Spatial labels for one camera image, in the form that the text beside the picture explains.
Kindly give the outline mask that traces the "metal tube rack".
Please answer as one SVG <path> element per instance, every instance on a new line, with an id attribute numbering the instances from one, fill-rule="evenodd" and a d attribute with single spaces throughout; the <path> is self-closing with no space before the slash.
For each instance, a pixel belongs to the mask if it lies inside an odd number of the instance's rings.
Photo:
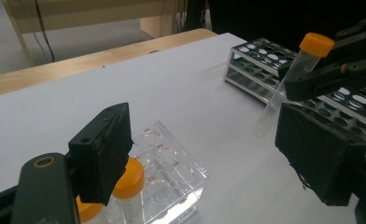
<path id="1" fill-rule="evenodd" d="M 289 49 L 258 38 L 231 48 L 223 80 L 267 105 L 295 56 Z M 366 141 L 366 90 L 341 87 L 300 105 Z"/>

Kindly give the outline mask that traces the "light wooden bench frame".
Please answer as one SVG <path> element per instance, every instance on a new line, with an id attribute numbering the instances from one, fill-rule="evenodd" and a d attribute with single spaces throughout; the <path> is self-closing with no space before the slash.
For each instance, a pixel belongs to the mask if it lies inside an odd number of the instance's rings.
<path id="1" fill-rule="evenodd" d="M 163 18 L 163 35 L 174 29 L 183 0 L 1 0 L 18 37 L 114 21 Z"/>

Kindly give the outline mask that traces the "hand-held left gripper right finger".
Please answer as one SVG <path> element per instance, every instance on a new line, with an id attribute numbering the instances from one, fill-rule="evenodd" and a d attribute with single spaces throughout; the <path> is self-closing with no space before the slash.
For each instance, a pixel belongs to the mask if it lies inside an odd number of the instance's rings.
<path id="1" fill-rule="evenodd" d="M 282 104 L 274 143 L 320 201 L 348 205 L 352 168 L 366 154 L 365 140 L 309 108 Z"/>

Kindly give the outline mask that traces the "orange-capped clear tube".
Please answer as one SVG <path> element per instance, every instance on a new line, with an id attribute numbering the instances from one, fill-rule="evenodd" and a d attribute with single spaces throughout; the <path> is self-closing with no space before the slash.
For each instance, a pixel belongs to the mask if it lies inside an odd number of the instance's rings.
<path id="1" fill-rule="evenodd" d="M 263 110 L 253 128 L 256 137 L 265 137 L 276 125 L 281 105 L 288 98 L 286 96 L 286 81 L 289 78 L 301 77 L 311 72 L 321 58 L 325 58 L 333 48 L 335 42 L 321 34 L 308 33 L 299 45 L 300 51 L 285 76 L 280 81 L 268 105 Z"/>
<path id="2" fill-rule="evenodd" d="M 100 203 L 83 203 L 79 196 L 76 203 L 81 224 L 106 224 L 104 207 Z"/>
<path id="3" fill-rule="evenodd" d="M 145 172 L 142 164 L 130 158 L 125 172 L 117 182 L 109 208 L 112 224 L 144 224 L 142 188 L 145 183 Z"/>

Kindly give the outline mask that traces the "clear plastic tube rack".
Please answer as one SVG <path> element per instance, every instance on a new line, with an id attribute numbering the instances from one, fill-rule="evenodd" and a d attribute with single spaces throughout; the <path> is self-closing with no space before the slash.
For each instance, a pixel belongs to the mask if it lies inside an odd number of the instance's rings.
<path id="1" fill-rule="evenodd" d="M 197 210 L 208 173 L 159 121 L 132 135 L 129 159 L 145 172 L 144 224 L 183 224 Z"/>

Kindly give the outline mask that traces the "dark curtain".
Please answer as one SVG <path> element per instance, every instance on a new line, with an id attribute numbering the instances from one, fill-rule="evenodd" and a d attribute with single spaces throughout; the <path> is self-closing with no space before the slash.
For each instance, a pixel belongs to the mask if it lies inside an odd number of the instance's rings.
<path id="1" fill-rule="evenodd" d="M 333 38 L 366 18 L 366 0 L 208 0 L 212 29 L 297 50 L 314 32 Z"/>

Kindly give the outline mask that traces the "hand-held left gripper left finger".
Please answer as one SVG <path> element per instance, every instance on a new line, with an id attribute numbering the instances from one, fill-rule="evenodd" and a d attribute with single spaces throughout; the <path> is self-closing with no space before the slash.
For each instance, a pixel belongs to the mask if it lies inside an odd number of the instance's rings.
<path id="1" fill-rule="evenodd" d="M 69 141 L 71 161 L 81 179 L 77 193 L 83 203 L 108 204 L 133 144 L 128 103 L 105 108 Z"/>

